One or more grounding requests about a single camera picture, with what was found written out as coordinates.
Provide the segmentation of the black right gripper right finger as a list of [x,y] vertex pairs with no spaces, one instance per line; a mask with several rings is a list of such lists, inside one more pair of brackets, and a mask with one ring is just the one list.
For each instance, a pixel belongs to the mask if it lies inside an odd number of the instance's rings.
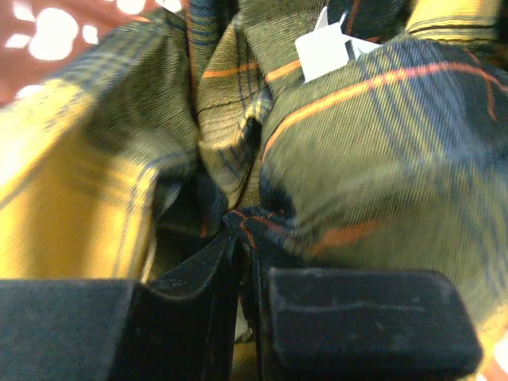
[[387,266],[305,265],[269,241],[249,247],[261,380],[459,380],[483,350],[431,244]]

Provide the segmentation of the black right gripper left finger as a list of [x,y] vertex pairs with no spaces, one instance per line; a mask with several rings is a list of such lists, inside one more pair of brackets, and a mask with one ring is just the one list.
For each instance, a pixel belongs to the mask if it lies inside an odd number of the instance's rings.
[[237,241],[220,232],[150,283],[4,280],[4,380],[227,380]]

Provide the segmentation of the yellow plaid shirt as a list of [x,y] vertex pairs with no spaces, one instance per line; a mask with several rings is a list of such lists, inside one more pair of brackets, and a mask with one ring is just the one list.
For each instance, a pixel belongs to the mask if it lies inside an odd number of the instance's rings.
[[132,18],[1,110],[1,276],[135,279],[224,227],[298,264],[431,269],[507,377],[507,4],[341,1],[376,49],[312,81],[327,1]]

